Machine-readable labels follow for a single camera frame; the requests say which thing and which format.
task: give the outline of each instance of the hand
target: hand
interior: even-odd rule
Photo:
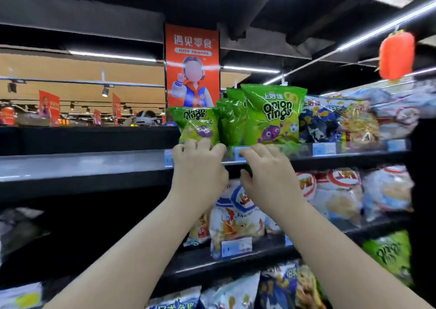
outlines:
[[[221,164],[226,153],[223,144],[212,149],[212,141],[189,139],[173,148],[174,175],[171,192],[193,200],[201,213],[214,204],[228,183],[228,172]]]
[[[241,170],[241,184],[245,191],[271,218],[283,210],[284,202],[304,202],[298,177],[289,159],[275,145],[257,144],[241,151],[253,171]]]
[[[179,82],[184,82],[184,80],[186,80],[186,77],[185,77],[185,74],[183,74],[183,73],[180,73],[180,74],[178,74],[177,75],[177,80],[179,81]]]

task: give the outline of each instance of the banner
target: banner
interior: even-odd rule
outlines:
[[[116,119],[121,118],[121,100],[115,93],[112,93],[112,115]]]
[[[39,114],[46,119],[50,119],[52,125],[59,125],[61,111],[59,97],[39,90]]]
[[[169,107],[213,107],[220,98],[218,31],[165,25]]]
[[[14,109],[9,107],[3,107],[0,111],[0,124],[14,125]]]
[[[102,114],[98,109],[94,109],[94,114],[92,116],[92,123],[97,125],[102,124]]]

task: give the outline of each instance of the price label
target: price label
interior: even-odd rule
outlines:
[[[393,139],[388,141],[389,152],[404,152],[406,151],[405,139]]]
[[[235,147],[235,161],[245,162],[245,158],[242,156],[239,156],[239,153],[246,147],[249,147],[249,146],[236,146]]]
[[[165,168],[173,168],[174,167],[173,150],[172,149],[164,150],[163,157],[164,157]]]
[[[287,235],[285,235],[285,246],[288,247],[292,245],[293,245],[292,241],[289,239]]]
[[[221,257],[228,257],[249,253],[253,250],[253,237],[245,237],[237,240],[221,241]]]
[[[312,155],[335,155],[336,154],[336,143],[335,142],[318,142],[314,143],[312,146]]]

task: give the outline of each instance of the cartoon girl figure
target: cartoon girl figure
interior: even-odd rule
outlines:
[[[184,98],[185,107],[213,107],[214,102],[205,86],[203,64],[197,57],[186,57],[183,60],[183,72],[177,75],[170,94],[175,98]]]
[[[48,98],[44,97],[42,98],[42,106],[41,106],[41,115],[44,117],[51,117],[50,108],[48,106]]]

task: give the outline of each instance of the right hand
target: right hand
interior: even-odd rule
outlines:
[[[261,211],[274,219],[284,202],[305,202],[291,162],[275,145],[257,144],[243,149],[241,155],[253,171],[251,177],[241,170],[241,184]]]
[[[177,80],[178,80],[179,82],[182,82],[182,83],[183,83],[183,82],[186,80],[185,74],[183,74],[183,73],[178,74],[178,75],[177,75]]]

